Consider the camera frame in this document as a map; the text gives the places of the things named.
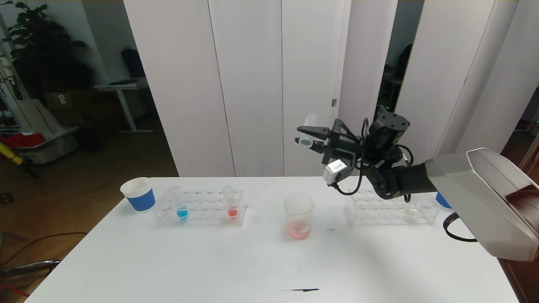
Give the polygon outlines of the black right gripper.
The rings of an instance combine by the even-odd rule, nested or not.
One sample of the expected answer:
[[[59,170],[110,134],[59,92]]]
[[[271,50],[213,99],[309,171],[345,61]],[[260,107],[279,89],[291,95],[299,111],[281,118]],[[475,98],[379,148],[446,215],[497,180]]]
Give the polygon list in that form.
[[[299,126],[302,137],[294,141],[304,149],[323,154],[322,163],[340,159],[347,165],[356,165],[362,157],[363,137],[356,136],[341,119],[335,119],[332,129],[318,126]]]

